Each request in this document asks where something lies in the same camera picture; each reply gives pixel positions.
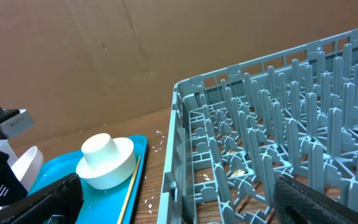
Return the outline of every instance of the wooden table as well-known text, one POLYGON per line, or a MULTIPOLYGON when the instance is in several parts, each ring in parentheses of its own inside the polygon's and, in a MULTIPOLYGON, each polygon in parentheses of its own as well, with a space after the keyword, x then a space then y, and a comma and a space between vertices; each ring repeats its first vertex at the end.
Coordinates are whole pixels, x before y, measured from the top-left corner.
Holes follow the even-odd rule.
MULTIPOLYGON (((145 175, 140 188, 139 202, 136 208, 134 223, 156 223, 158 215, 158 204, 160 201, 162 172, 165 162, 167 136, 170 120, 170 109, 157 111, 138 118, 129 119, 112 124, 103 124, 91 129, 77 131, 64 136, 55 137, 35 143, 34 145, 43 152, 45 162, 71 151, 81 149, 81 145, 92 135, 98 133, 109 133, 112 137, 130 136, 141 134, 147 137, 148 156, 145 166, 145 175)), ((32 145, 15 147, 14 150, 19 156, 32 145)), ((213 180, 211 168, 198 170, 196 182, 206 182, 205 175, 213 180)), ((307 185, 307 179, 298 177, 297 180, 307 185)), ((263 185, 254 184, 259 194, 263 195, 263 185)), ((236 191, 231 189, 233 199, 236 198, 236 191)), ((339 189, 326 189, 326 195, 337 199, 339 189)), ((236 209, 238 212, 256 212, 264 209, 266 205, 253 198, 245 198, 236 209)), ((219 222, 221 216, 217 201, 198 205, 198 218, 200 223, 219 222)), ((268 223, 278 223, 274 213, 268 217, 268 223)))

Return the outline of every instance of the dish rack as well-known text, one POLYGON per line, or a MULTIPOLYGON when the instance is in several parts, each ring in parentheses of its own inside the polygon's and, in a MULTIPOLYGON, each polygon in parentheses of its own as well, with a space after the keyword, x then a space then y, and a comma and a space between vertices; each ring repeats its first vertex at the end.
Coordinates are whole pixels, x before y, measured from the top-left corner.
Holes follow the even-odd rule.
POLYGON ((175 85, 157 223, 199 223, 211 201, 222 223, 265 223, 278 175, 335 187, 358 212, 358 29, 175 85), (205 168, 213 180, 196 183, 205 168), (245 197, 267 208, 238 213, 245 197))

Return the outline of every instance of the chopstick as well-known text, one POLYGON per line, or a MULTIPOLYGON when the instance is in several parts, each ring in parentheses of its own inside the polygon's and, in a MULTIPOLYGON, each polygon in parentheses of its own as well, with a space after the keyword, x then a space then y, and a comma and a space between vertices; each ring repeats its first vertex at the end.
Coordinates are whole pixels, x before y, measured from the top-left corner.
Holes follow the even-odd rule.
POLYGON ((139 158, 137 159, 137 162, 136 162, 134 173, 132 174, 132 179, 131 179, 131 183, 129 184, 127 195, 125 196, 124 206, 122 206, 121 213, 119 214, 117 224, 121 224, 122 221, 124 220, 124 214, 125 214, 125 211, 127 210, 129 198, 131 197, 132 188, 135 183, 136 174, 137 174, 137 171, 139 170, 139 164, 140 164, 141 160, 142 160, 142 156, 139 156, 139 158))

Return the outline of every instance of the plastic tray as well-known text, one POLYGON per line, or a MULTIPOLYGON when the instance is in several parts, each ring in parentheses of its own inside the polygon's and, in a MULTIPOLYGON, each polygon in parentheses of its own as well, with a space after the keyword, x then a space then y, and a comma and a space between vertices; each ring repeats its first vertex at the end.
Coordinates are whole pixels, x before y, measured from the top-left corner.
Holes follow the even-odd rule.
POLYGON ((358 212, 358 29, 175 85, 158 223, 198 223, 197 204, 210 201, 222 223, 265 223, 278 175, 336 187, 358 212), (214 179, 195 183, 205 168, 214 179), (267 208, 237 212, 248 196, 267 208))
MULTIPOLYGON (((143 176, 145 155, 147 152, 147 139, 144 136, 130 136, 128 138, 134 142, 136 158, 138 159, 139 156, 142 156, 142 160, 139 164, 139 170, 123 223, 130 223, 132 214, 135 211, 135 201, 140 181, 143 176)), ((82 157, 83 155, 81 151, 75 151, 47 162, 41 168, 40 174, 29 193, 31 194, 32 192, 53 183, 67 174, 73 172, 75 173, 76 165, 82 157)), ((81 208, 80 214, 78 215, 76 223, 116 223, 118 221, 122 205, 124 204, 128 186, 131 182, 131 177, 132 176, 130 176, 122 184, 109 190, 96 190, 81 179, 84 192, 84 204, 81 208)))

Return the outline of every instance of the cardboard backdrop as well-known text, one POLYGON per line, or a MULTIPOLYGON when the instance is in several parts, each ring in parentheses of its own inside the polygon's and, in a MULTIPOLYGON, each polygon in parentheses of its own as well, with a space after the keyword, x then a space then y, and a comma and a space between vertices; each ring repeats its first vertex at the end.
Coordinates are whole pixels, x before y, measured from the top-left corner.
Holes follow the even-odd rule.
POLYGON ((28 144, 170 107, 185 78, 358 28, 358 1, 0 0, 0 105, 28 144))

